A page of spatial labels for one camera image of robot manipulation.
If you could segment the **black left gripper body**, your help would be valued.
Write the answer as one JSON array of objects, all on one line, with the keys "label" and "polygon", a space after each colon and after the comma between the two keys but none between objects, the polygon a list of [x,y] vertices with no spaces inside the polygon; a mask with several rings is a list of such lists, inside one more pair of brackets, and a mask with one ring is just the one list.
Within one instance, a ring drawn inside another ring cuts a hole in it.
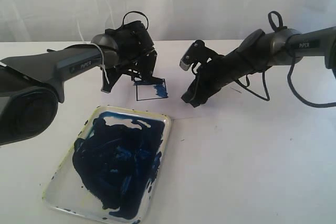
[{"label": "black left gripper body", "polygon": [[129,70],[141,56],[155,49],[152,38],[139,20],[123,24],[118,29],[106,29],[105,34],[114,41],[114,51],[119,56],[120,69]]}]

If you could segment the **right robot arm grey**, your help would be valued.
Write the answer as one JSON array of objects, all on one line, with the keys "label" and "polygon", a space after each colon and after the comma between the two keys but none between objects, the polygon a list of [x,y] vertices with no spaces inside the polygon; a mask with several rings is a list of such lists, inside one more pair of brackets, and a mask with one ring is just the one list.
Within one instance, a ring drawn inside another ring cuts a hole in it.
[{"label": "right robot arm grey", "polygon": [[324,57],[327,69],[335,71],[335,28],[301,34],[295,29],[278,29],[265,33],[258,29],[251,33],[233,51],[220,55],[205,46],[202,40],[191,44],[180,61],[184,71],[191,69],[195,79],[182,95],[185,103],[198,107],[218,93],[222,87],[235,82],[249,90],[249,84],[242,84],[240,78],[255,73],[262,75],[273,66],[290,66],[287,82],[290,90],[302,103],[313,108],[332,108],[335,103],[312,103],[304,99],[294,88],[291,75],[296,63],[303,57]]}]

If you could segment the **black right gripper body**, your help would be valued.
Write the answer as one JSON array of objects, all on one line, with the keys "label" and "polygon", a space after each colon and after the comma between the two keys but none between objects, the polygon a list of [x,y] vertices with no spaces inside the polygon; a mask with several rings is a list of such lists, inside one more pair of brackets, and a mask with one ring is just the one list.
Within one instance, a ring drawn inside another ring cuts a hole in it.
[{"label": "black right gripper body", "polygon": [[187,89],[187,97],[209,98],[246,74],[247,61],[237,53],[216,55],[198,67],[195,79]]}]

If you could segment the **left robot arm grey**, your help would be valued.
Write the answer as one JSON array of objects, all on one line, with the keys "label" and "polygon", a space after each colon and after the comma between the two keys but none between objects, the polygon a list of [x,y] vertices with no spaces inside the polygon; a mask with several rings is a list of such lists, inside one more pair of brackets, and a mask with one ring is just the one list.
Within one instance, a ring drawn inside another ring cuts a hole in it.
[{"label": "left robot arm grey", "polygon": [[157,83],[156,56],[148,25],[136,20],[106,29],[88,44],[1,60],[1,144],[42,133],[65,100],[65,82],[94,67],[102,70],[105,93],[124,74]]}]

